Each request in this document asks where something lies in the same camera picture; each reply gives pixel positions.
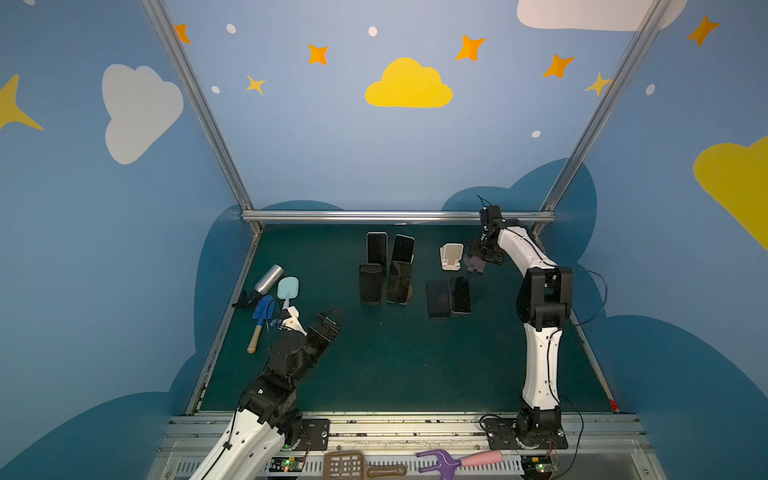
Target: black bracket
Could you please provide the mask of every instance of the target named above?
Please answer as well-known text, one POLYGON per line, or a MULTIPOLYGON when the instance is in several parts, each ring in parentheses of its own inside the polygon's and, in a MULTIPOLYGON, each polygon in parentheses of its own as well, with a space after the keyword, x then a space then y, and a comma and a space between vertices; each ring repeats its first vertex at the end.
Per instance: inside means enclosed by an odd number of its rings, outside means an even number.
POLYGON ((328 419, 302 419, 299 443, 293 449, 295 452, 306 451, 307 439, 312 441, 311 452, 328 449, 328 428, 331 421, 328 419))
MULTIPOLYGON (((485 430, 485 436, 488 439, 488 448, 491 450, 522 450, 522 444, 518 441, 515 434, 515 419, 484 419, 481 427, 485 430)), ((565 436, 551 435, 548 437, 552 442, 552 448, 565 450, 568 448, 568 442, 565 436)), ((549 441, 545 440, 536 449, 549 450, 549 441)))

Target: phone screen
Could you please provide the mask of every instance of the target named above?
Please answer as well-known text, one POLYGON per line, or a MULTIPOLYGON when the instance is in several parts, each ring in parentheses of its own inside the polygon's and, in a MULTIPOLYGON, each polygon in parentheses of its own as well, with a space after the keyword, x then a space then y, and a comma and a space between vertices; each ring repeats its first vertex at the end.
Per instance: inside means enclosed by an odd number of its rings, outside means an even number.
POLYGON ((379 305, 382 300, 382 266, 360 265, 360 300, 366 305, 379 305))
POLYGON ((386 233, 369 232, 367 243, 368 263, 377 263, 382 267, 386 266, 386 233))
POLYGON ((451 288, 451 311, 453 313, 471 313, 472 301, 469 299, 469 280, 465 276, 455 278, 451 288))
POLYGON ((389 264, 386 299, 388 302, 408 302, 408 291, 411 285, 411 263, 393 260, 389 264))
POLYGON ((427 313, 429 318, 451 318, 448 282, 445 280, 427 282, 427 313))
POLYGON ((392 250, 392 261, 411 263, 413 246, 416 240, 405 235, 395 235, 395 246, 392 250))

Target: yellow star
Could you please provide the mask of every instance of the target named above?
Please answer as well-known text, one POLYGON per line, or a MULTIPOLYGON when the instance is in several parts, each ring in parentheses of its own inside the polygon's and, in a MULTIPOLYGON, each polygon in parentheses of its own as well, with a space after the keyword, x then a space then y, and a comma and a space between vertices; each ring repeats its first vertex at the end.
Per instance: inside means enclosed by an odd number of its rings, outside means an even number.
POLYGON ((260 94, 264 95, 264 92, 261 91, 261 84, 266 80, 255 81, 250 77, 250 75, 248 75, 248 80, 250 80, 250 85, 248 88, 246 88, 246 90, 258 90, 260 94))
POLYGON ((548 77, 549 75, 557 75, 558 77, 563 78, 563 74, 565 73, 565 67, 567 67, 568 64, 571 63, 574 58, 575 57, 560 58, 557 55, 555 55, 552 58, 552 66, 542 76, 548 77))
POLYGON ((590 91, 594 90, 598 93, 598 97, 600 96, 600 93, 603 91, 603 87, 610 82, 611 79, 603 80, 603 76, 598 72, 598 79, 595 81, 595 83, 592 84, 591 87, 587 88, 584 91, 590 91))
POLYGON ((462 58, 469 58, 471 60, 477 61, 478 60, 478 48, 480 48, 480 45, 482 45, 482 42, 485 41, 484 38, 480 38, 478 40, 472 40, 470 37, 466 35, 462 35, 464 37, 464 45, 462 46, 462 50, 458 53, 458 57, 456 57, 456 60, 461 60, 462 58))
POLYGON ((42 130, 43 127, 32 120, 16 104, 16 90, 18 89, 18 75, 14 75, 8 80, 3 88, 0 88, 0 128, 17 121, 28 127, 42 130))
POLYGON ((310 63, 318 61, 323 65, 328 65, 326 63, 326 50, 328 50, 328 47, 316 47, 310 44, 310 63))
POLYGON ((705 15, 704 19, 699 24, 699 28, 694 30, 694 33, 690 34, 688 40, 695 40, 696 43, 701 46, 701 44, 704 43, 704 39, 707 38, 707 35, 709 35, 711 31, 719 26, 719 23, 710 22, 710 19, 708 19, 705 15))

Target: phone stand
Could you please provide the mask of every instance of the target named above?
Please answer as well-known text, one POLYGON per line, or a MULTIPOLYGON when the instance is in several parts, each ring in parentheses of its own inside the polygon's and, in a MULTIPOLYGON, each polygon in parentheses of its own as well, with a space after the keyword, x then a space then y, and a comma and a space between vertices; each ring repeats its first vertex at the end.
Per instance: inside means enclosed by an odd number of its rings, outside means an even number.
POLYGON ((461 259, 464 253, 462 243, 446 243, 440 247, 440 263, 443 270, 460 270, 461 259))

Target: cable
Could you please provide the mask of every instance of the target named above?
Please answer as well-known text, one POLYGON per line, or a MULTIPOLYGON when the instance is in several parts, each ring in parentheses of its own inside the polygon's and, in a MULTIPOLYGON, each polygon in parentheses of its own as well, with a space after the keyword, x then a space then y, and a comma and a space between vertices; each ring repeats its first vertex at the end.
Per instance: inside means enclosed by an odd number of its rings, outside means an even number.
MULTIPOLYGON (((549 387, 549 394, 552 395, 552 398, 556 401, 556 403, 560 407, 561 407, 560 400, 552 392, 552 378, 550 377, 550 363, 549 363, 549 348, 552 346, 552 337, 557 335, 558 332, 562 332, 562 331, 563 329, 558 329, 557 331, 552 333, 549 336, 549 344, 547 345, 547 386, 549 387)), ((579 411, 578 408, 576 408, 576 405, 574 405, 574 403, 571 400, 568 400, 568 398, 566 398, 565 396, 561 396, 561 397, 563 397, 563 400, 570 403, 571 406, 574 408, 574 410, 576 410, 576 413, 578 413, 578 416, 581 419, 581 431, 578 433, 578 439, 576 440, 576 450, 574 451, 574 458, 571 459, 571 464, 568 466, 568 468, 565 469, 564 472, 562 472, 560 475, 554 478, 550 478, 550 480, 555 480, 556 478, 562 477, 563 475, 568 473, 568 470, 570 470, 572 466, 574 466, 574 462, 576 462, 576 455, 578 454, 578 447, 581 444, 581 434, 584 433, 584 417, 581 415, 581 412, 579 411)))
POLYGON ((312 448, 312 439, 306 433, 303 433, 302 436, 306 437, 306 452, 304 452, 301 462, 306 462, 306 456, 310 454, 310 449, 312 448))
POLYGON ((480 417, 480 419, 478 420, 478 423, 480 424, 480 428, 482 429, 482 431, 485 432, 486 434, 487 433, 491 433, 491 429, 489 429, 488 427, 485 426, 485 423, 484 423, 485 419, 501 419, 501 420, 503 420, 502 417, 496 415, 495 413, 486 413, 485 415, 480 417))
MULTIPOLYGON (((270 307, 275 304, 275 299, 272 299, 269 305, 266 306, 266 311, 270 311, 270 307)), ((270 331, 270 323, 272 323, 272 317, 275 316, 275 310, 272 310, 272 315, 269 315, 269 318, 266 318, 264 320, 264 324, 266 325, 266 334, 270 338, 270 348, 267 350, 268 353, 272 353, 272 332, 270 331)))
POLYGON ((205 480, 205 478, 208 476, 210 471, 213 470, 216 464, 219 462, 219 459, 221 458, 221 456, 224 455, 224 452, 227 450, 227 446, 231 445, 230 440, 232 440, 232 431, 235 429, 236 417, 237 417, 237 409, 235 409, 235 413, 234 415, 232 415, 232 426, 230 427, 230 436, 227 437, 227 441, 224 442, 224 444, 221 446, 222 448, 221 448, 221 452, 219 452, 219 456, 216 457, 216 460, 214 460, 214 463, 210 465, 207 472, 203 473, 203 476, 200 477, 200 480, 205 480))
MULTIPOLYGON (((509 227, 506 227, 505 230, 514 233, 518 237, 520 237, 523 240, 525 240, 526 242, 528 242, 528 245, 530 245, 531 248, 533 248, 533 251, 536 252, 536 256, 538 257, 538 259, 544 265, 552 266, 554 268, 557 268, 559 266, 559 265, 552 265, 551 263, 545 262, 544 261, 544 257, 542 257, 541 254, 538 252, 538 248, 536 248, 536 246, 528 238, 523 237, 521 234, 515 232, 514 230, 510 230, 509 227)), ((589 269, 586 269, 586 268, 582 268, 580 266, 563 266, 563 265, 560 265, 560 266, 562 266, 563 268, 570 268, 572 270, 581 270, 582 272, 594 273, 595 275, 600 277, 600 280, 603 280, 603 286, 605 288, 605 290, 604 290, 605 291, 605 295, 603 297, 603 304, 600 306, 600 310, 597 313, 595 313, 593 316, 591 316, 588 319, 586 319, 584 322, 574 323, 573 325, 574 326, 582 326, 582 325, 585 325, 585 324, 591 322, 592 320, 598 318, 600 316, 600 314, 605 311, 605 304, 608 302, 608 281, 605 279, 604 276, 600 275, 598 272, 595 272, 594 270, 589 270, 589 269)))
POLYGON ((576 408, 576 405, 574 405, 574 403, 571 400, 568 400, 568 397, 566 396, 561 396, 561 397, 563 397, 563 400, 570 403, 571 406, 574 408, 574 410, 576 410, 576 413, 578 413, 578 416, 581 419, 581 430, 578 433, 578 440, 576 440, 576 450, 574 451, 574 458, 571 458, 571 464, 560 475, 556 477, 552 477, 550 478, 550 480, 555 480, 556 478, 564 477, 565 474, 568 473, 569 470, 571 470, 571 467, 574 466, 574 463, 576 462, 576 455, 578 455, 578 446, 581 443, 581 434, 584 433, 584 417, 581 415, 581 412, 579 412, 579 409, 576 408))

